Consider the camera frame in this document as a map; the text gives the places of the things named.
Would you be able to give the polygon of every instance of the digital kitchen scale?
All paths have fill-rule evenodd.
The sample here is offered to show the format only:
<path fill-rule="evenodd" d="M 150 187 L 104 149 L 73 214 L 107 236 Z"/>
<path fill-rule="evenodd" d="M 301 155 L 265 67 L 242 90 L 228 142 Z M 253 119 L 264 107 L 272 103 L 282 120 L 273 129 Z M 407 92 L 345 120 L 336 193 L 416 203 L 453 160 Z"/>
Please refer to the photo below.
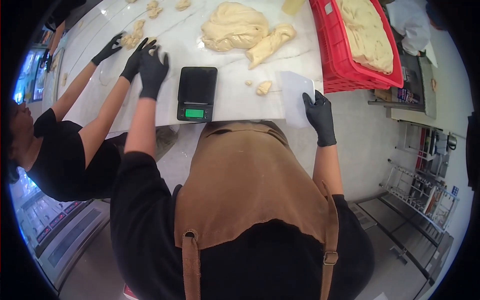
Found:
<path fill-rule="evenodd" d="M 183 67 L 180 73 L 177 119 L 211 122 L 215 99 L 215 67 Z"/>

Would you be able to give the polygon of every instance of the apron strap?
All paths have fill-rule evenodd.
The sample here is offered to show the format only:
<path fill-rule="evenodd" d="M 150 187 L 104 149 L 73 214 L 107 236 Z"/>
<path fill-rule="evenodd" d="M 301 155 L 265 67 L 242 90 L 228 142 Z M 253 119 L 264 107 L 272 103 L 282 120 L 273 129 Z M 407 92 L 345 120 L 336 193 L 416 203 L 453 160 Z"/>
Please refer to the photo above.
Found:
<path fill-rule="evenodd" d="M 194 229 L 189 229 L 183 234 L 181 255 L 185 300 L 200 300 L 200 252 L 197 240 L 198 233 Z"/>
<path fill-rule="evenodd" d="M 324 265 L 322 268 L 322 291 L 320 300 L 327 300 L 332 285 L 333 267 L 338 260 L 336 246 L 338 243 L 338 215 L 335 202 L 328 186 L 322 182 L 327 191 L 328 219 L 325 226 Z"/>

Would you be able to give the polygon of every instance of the white plastic scraper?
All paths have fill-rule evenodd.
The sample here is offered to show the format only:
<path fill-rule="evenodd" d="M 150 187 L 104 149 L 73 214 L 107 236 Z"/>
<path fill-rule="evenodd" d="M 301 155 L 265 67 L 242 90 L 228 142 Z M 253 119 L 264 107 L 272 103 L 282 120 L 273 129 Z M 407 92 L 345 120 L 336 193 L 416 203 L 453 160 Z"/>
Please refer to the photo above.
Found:
<path fill-rule="evenodd" d="M 282 80 L 287 124 L 295 128 L 310 126 L 305 115 L 305 105 L 301 95 L 307 93 L 312 99 L 312 103 L 315 103 L 313 80 L 290 71 L 280 72 L 280 79 Z"/>

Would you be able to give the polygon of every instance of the green lcd screen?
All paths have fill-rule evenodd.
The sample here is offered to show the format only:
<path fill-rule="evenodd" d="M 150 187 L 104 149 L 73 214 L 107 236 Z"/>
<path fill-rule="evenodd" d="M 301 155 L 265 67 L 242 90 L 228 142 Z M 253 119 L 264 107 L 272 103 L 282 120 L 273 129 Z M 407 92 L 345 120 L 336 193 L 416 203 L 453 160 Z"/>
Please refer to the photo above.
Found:
<path fill-rule="evenodd" d="M 185 117 L 187 118 L 203 118 L 204 111 L 202 109 L 186 109 Z"/>

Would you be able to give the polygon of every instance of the apron buckle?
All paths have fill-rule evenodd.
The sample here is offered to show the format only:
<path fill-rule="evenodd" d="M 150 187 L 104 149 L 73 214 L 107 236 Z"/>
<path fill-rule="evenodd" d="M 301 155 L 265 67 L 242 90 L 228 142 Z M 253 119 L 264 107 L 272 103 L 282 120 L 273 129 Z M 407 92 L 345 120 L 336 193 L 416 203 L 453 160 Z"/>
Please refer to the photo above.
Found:
<path fill-rule="evenodd" d="M 336 251 L 325 251 L 324 253 L 324 264 L 325 265 L 335 265 L 338 260 L 338 252 Z"/>

